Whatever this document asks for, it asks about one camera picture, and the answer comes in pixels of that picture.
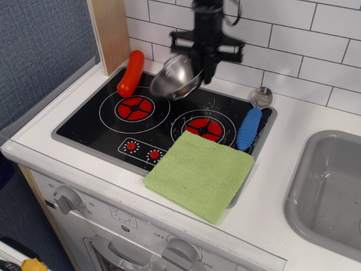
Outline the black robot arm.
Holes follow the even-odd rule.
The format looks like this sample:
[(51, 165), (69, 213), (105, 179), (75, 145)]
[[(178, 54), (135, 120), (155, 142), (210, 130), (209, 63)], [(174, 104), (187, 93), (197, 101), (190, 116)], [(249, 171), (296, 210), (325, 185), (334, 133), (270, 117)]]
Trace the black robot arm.
[(194, 29), (171, 32), (171, 52), (187, 55), (205, 84), (211, 83), (221, 61), (241, 63), (244, 41), (223, 33), (223, 1), (193, 1)]

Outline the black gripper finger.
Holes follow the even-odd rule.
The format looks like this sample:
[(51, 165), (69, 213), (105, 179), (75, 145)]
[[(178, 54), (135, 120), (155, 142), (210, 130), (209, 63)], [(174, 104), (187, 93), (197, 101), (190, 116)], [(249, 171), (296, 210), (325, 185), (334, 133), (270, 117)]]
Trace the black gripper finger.
[(218, 64), (218, 59), (216, 55), (207, 55), (204, 57), (204, 83), (209, 84), (212, 81), (212, 78), (215, 74), (215, 70)]
[(190, 59), (194, 75), (198, 75), (203, 71), (202, 56), (197, 52), (190, 52)]

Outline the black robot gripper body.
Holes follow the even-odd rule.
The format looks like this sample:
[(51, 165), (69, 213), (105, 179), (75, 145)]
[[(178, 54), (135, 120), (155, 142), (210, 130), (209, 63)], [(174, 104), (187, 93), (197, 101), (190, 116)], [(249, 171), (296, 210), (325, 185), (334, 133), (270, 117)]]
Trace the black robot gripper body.
[(225, 35), (222, 31), (224, 14), (222, 11), (195, 12), (192, 31), (171, 32), (171, 51), (179, 54), (195, 52), (199, 56), (215, 55), (216, 62), (241, 63), (242, 40)]

